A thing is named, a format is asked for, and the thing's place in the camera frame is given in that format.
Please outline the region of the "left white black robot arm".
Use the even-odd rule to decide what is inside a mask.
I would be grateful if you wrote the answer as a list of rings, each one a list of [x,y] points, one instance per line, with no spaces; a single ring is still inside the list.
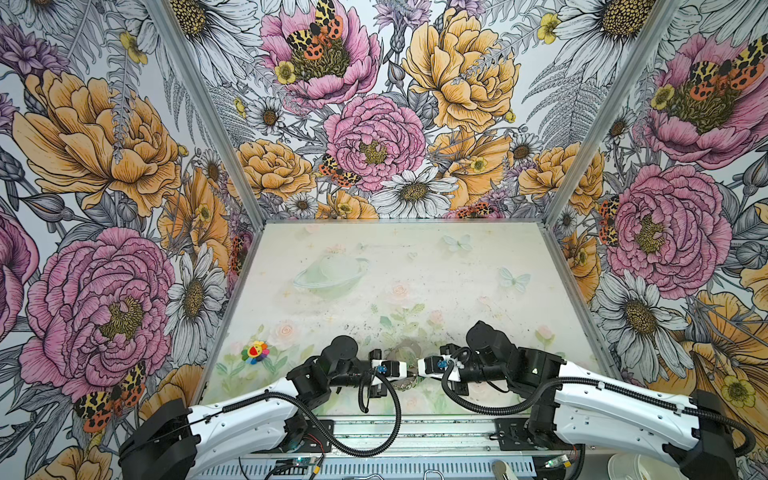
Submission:
[[[249,453],[291,452],[312,432],[348,456],[375,457],[399,434],[403,411],[394,384],[407,374],[404,362],[375,354],[360,359],[357,342],[341,335],[250,394],[210,405],[188,406],[181,399],[162,405],[120,447],[118,465],[125,479],[189,479]],[[370,399],[390,396],[394,426],[381,445],[367,450],[346,445],[315,415],[333,391],[345,387],[356,389],[362,412]]]

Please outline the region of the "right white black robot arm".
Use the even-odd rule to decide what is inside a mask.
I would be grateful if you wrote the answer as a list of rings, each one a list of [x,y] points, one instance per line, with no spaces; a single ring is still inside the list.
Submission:
[[[463,346],[444,345],[420,360],[419,374],[440,381],[463,409],[494,418],[529,414],[537,446],[597,446],[650,457],[687,479],[735,479],[755,434],[729,418],[719,398],[649,390],[590,371],[563,357],[514,345],[479,321]]]

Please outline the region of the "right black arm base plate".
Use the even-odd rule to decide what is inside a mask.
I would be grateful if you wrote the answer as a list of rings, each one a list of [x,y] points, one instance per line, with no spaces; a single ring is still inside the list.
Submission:
[[[556,436],[535,436],[527,427],[528,419],[504,417],[494,420],[494,431],[489,435],[501,451],[572,451],[574,446],[562,442]]]

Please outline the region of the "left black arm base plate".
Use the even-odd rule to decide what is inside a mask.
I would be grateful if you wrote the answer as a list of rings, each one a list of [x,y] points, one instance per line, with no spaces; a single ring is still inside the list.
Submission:
[[[285,422],[285,438],[277,446],[283,453],[328,453],[331,442],[320,429],[304,417],[294,416]]]

